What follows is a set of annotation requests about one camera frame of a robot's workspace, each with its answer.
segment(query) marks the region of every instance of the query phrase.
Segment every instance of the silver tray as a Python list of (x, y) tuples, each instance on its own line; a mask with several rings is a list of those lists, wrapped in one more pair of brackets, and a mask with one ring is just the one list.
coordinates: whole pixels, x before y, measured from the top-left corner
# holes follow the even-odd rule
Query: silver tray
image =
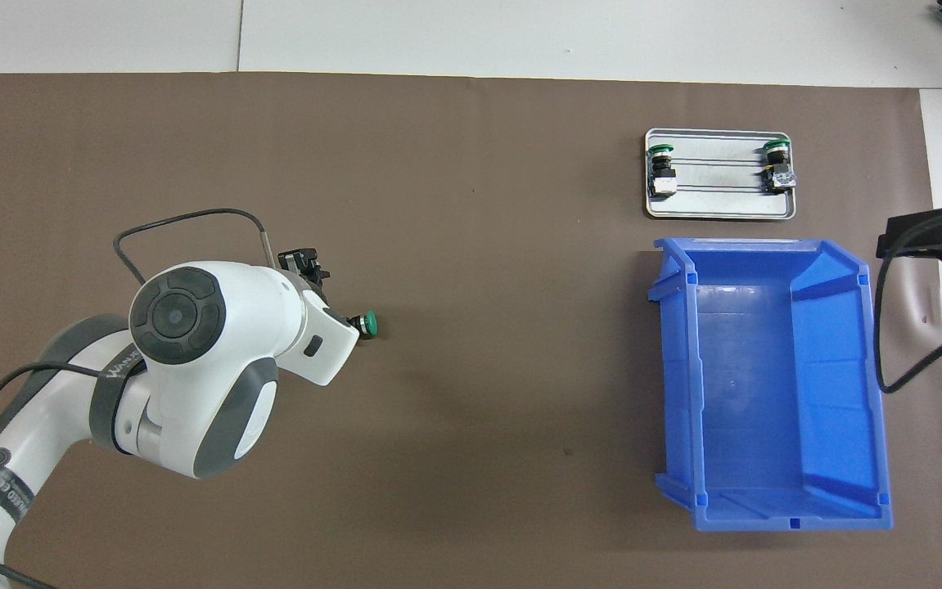
[[(790, 219), (795, 216), (796, 189), (770, 193), (759, 175), (766, 165), (762, 145), (773, 139), (790, 141), (785, 133), (771, 131), (650, 129), (644, 138), (646, 175), (651, 174), (650, 146), (670, 144), (678, 191), (656, 197), (646, 182), (646, 212), (662, 218)], [(788, 153), (793, 167), (793, 146)]]

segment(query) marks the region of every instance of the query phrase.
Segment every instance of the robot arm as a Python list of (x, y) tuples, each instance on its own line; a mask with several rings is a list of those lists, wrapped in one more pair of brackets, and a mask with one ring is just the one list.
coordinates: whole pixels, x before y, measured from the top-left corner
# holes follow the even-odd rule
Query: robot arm
[[(36, 372), (4, 410), (0, 562), (71, 444), (92, 438), (189, 477), (211, 477), (264, 431), (277, 369), (328, 384), (356, 340), (376, 335), (376, 318), (341, 317), (320, 294), (320, 273), (318, 284), (305, 278), (236, 262), (183, 264), (142, 285), (127, 321), (93, 317), (61, 332), (42, 359), (85, 366), (97, 377)], [(0, 587), (7, 587), (2, 575)]]

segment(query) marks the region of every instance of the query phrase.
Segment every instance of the brown paper surface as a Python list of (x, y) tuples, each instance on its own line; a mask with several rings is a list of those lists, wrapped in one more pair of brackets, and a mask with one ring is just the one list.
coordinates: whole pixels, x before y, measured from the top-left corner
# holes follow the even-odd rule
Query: brown paper surface
[[(642, 212), (651, 127), (783, 131), (787, 223)], [(75, 445), (7, 562), (63, 587), (942, 587), (942, 361), (886, 399), (888, 533), (699, 533), (662, 498), (661, 237), (826, 238), (873, 260), (931, 207), (918, 92), (329, 74), (0, 75), (0, 375), (126, 313), (110, 240), (210, 206), (313, 246), (376, 309), (327, 388), (187, 480)], [(240, 218), (128, 240), (153, 273), (260, 261)], [(890, 276), (887, 370), (942, 340), (935, 262)]]

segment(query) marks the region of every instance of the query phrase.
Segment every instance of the blue plastic bin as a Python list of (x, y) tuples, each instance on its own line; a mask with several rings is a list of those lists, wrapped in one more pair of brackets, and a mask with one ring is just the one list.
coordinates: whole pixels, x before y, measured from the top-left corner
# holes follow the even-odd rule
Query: blue plastic bin
[(656, 245), (664, 495), (701, 530), (893, 527), (868, 266), (821, 240)]

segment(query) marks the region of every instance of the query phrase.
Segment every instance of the circular button pad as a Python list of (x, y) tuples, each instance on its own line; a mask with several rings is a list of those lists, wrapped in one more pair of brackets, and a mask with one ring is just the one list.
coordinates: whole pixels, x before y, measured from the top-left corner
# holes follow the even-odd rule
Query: circular button pad
[(216, 277), (185, 266), (140, 289), (129, 313), (129, 330), (146, 357), (161, 364), (185, 364), (213, 347), (225, 316)]

